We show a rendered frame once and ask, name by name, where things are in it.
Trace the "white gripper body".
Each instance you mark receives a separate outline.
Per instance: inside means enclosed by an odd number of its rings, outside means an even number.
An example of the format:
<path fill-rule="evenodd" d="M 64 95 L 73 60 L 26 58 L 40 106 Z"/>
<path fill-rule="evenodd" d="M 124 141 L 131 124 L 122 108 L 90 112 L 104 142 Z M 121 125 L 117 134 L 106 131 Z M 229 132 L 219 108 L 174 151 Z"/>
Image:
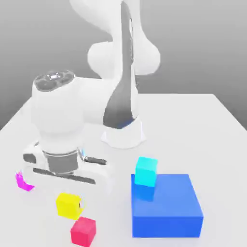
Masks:
<path fill-rule="evenodd" d="M 39 189 L 72 194 L 109 193 L 112 182 L 109 171 L 96 164 L 84 165 L 65 174 L 51 172 L 46 167 L 25 164 L 23 177 L 25 182 Z"/>

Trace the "small cyan cube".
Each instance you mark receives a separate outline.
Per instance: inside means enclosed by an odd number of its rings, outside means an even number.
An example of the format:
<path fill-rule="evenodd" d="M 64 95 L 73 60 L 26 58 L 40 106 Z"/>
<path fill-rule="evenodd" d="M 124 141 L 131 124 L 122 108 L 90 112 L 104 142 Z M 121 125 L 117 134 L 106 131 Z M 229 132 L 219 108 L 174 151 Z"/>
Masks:
<path fill-rule="evenodd" d="M 157 179 L 158 160 L 139 157 L 135 169 L 135 184 L 155 187 Z"/>

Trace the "small yellow cube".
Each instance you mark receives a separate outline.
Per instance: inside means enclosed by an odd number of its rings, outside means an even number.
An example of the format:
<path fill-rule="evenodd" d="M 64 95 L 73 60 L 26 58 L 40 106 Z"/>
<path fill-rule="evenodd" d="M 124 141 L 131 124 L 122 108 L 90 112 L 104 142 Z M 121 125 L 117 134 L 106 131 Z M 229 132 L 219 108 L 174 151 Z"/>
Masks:
<path fill-rule="evenodd" d="M 62 192 L 56 198 L 56 209 L 58 216 L 78 220 L 83 207 L 81 206 L 82 198 L 79 195 Z"/>

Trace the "small red cube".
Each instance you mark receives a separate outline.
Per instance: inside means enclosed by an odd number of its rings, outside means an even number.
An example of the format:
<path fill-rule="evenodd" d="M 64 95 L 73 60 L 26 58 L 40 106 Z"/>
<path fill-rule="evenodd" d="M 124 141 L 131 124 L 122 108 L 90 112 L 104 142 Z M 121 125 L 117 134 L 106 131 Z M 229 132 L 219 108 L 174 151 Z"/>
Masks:
<path fill-rule="evenodd" d="M 96 235 L 96 221 L 79 217 L 70 230 L 71 241 L 73 244 L 90 247 Z"/>

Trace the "small magenta cube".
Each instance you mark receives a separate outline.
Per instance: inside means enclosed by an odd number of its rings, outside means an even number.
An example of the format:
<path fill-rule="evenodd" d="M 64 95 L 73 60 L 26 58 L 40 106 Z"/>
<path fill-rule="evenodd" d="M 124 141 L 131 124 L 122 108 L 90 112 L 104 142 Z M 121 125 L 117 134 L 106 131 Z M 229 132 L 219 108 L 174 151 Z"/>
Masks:
<path fill-rule="evenodd" d="M 17 172 L 15 174 L 15 179 L 17 182 L 17 185 L 20 189 L 23 189 L 27 192 L 31 191 L 32 189 L 34 189 L 35 187 L 33 185 L 29 185 L 25 182 L 24 178 L 23 178 L 23 174 L 21 171 Z"/>

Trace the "large blue box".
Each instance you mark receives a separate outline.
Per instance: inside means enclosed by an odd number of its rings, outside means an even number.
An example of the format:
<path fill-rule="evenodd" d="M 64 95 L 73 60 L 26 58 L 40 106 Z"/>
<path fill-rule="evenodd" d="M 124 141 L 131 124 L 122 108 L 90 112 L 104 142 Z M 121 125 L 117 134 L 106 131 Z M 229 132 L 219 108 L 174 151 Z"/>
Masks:
<path fill-rule="evenodd" d="M 187 174 L 159 174 L 155 187 L 131 176 L 134 238 L 198 238 L 204 215 Z"/>

